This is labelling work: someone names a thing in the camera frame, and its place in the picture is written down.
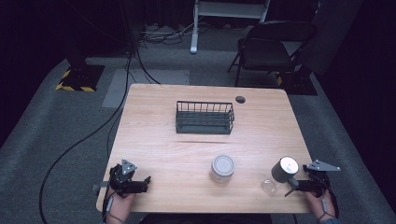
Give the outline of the person's left hand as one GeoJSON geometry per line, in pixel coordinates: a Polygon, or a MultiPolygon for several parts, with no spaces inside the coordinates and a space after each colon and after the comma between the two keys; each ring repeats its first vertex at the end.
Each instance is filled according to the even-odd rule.
{"type": "Polygon", "coordinates": [[[108,191],[112,204],[106,214],[106,224],[126,224],[126,221],[131,214],[132,205],[135,199],[135,194],[124,194],[120,196],[115,193],[113,189],[108,191]]]}

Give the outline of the person's dark clothing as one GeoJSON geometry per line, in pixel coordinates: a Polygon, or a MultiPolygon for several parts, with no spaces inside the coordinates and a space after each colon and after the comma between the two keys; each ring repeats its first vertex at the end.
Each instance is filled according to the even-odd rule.
{"type": "Polygon", "coordinates": [[[139,224],[273,224],[265,214],[148,214],[139,224]]]}

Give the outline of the black folding chair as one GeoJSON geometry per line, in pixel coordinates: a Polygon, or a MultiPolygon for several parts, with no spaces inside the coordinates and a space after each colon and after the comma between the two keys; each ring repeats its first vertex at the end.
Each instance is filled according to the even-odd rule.
{"type": "Polygon", "coordinates": [[[292,82],[295,68],[305,46],[317,33],[308,21],[266,21],[253,26],[237,42],[235,55],[228,72],[236,66],[234,85],[238,86],[241,70],[277,72],[286,89],[292,82]]]}

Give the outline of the white metal stand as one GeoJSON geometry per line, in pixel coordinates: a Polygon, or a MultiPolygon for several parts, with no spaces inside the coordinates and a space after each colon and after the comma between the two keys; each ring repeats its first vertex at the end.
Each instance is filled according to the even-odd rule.
{"type": "Polygon", "coordinates": [[[190,53],[198,51],[198,20],[201,17],[226,17],[256,19],[264,22],[271,0],[263,0],[262,4],[221,3],[195,0],[193,7],[193,30],[191,35],[190,53]]]}

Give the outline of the tilted glass jar grey cap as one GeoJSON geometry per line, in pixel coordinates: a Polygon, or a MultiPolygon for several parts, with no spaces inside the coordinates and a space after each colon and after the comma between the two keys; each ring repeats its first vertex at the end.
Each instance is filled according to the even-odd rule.
{"type": "Polygon", "coordinates": [[[269,195],[274,195],[281,185],[292,179],[298,171],[299,165],[294,158],[289,156],[280,158],[263,177],[261,182],[262,190],[269,195]]]}

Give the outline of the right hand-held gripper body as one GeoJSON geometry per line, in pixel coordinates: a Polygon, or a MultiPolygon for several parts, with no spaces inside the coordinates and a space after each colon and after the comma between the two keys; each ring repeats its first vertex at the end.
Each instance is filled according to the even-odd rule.
{"type": "Polygon", "coordinates": [[[326,189],[331,188],[330,179],[327,175],[328,172],[340,172],[339,166],[334,166],[324,161],[315,160],[307,164],[307,168],[310,170],[313,190],[316,197],[320,197],[326,189]]]}

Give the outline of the black stand base striped edge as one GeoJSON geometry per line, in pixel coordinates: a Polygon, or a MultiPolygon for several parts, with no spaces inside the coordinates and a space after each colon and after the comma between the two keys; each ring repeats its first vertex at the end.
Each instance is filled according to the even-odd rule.
{"type": "Polygon", "coordinates": [[[86,58],[74,47],[64,47],[69,67],[63,74],[56,90],[94,92],[103,74],[103,65],[87,64],[86,58]]]}
{"type": "Polygon", "coordinates": [[[311,71],[301,65],[293,73],[277,73],[276,84],[289,95],[317,95],[310,75],[311,71]]]}

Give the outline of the person's right hand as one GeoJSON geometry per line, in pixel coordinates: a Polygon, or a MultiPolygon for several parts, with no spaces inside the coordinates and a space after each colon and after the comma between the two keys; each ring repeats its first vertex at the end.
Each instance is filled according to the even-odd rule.
{"type": "Polygon", "coordinates": [[[335,209],[329,191],[325,190],[320,197],[316,197],[313,192],[305,192],[304,196],[318,223],[328,218],[335,218],[335,209]]]}

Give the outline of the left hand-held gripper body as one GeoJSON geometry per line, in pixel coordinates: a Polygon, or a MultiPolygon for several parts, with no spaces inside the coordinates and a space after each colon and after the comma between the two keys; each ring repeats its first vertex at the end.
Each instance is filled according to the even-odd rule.
{"type": "Polygon", "coordinates": [[[120,164],[110,169],[109,186],[120,196],[130,193],[139,193],[140,184],[132,180],[136,169],[136,165],[126,159],[122,159],[120,164]]]}

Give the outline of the grey panel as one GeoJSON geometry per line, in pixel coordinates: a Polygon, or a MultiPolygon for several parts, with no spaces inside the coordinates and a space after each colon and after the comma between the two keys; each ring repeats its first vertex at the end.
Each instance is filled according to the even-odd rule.
{"type": "Polygon", "coordinates": [[[316,35],[305,46],[301,62],[308,70],[324,75],[339,50],[364,0],[320,0],[312,23],[316,35]]]}

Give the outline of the dark wire basket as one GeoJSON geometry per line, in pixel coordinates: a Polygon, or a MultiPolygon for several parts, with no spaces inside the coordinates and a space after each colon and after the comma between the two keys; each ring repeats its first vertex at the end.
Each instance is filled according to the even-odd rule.
{"type": "Polygon", "coordinates": [[[233,122],[232,103],[177,101],[177,133],[230,134],[233,122]]]}

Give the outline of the glass jar with silver lid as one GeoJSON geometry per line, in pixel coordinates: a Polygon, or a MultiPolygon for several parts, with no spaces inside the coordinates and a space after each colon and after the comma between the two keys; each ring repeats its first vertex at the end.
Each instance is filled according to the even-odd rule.
{"type": "Polygon", "coordinates": [[[233,176],[234,161],[227,155],[218,155],[211,163],[210,176],[216,183],[227,183],[233,176]]]}

